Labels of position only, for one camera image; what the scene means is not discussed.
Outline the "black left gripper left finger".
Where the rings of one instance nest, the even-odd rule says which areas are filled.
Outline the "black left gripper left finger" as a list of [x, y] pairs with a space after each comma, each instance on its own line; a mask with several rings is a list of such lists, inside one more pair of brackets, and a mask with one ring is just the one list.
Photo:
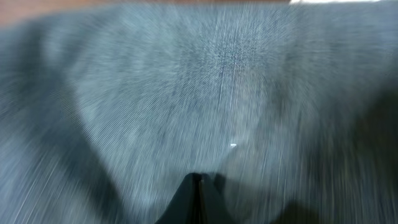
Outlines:
[[192, 220], [200, 175], [187, 174], [172, 197], [165, 212], [155, 224], [187, 224]]

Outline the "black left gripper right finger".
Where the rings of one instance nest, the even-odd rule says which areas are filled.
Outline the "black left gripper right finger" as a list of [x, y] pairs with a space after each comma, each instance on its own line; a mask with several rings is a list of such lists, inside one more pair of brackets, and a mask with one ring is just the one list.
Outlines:
[[203, 222], [235, 224], [222, 196], [224, 178], [218, 174], [200, 174], [200, 200]]

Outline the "blue denim jeans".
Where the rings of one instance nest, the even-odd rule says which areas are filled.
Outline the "blue denim jeans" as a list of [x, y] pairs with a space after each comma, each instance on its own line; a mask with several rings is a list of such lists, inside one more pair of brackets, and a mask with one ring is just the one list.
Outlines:
[[397, 3], [114, 4], [1, 29], [1, 222], [397, 222]]

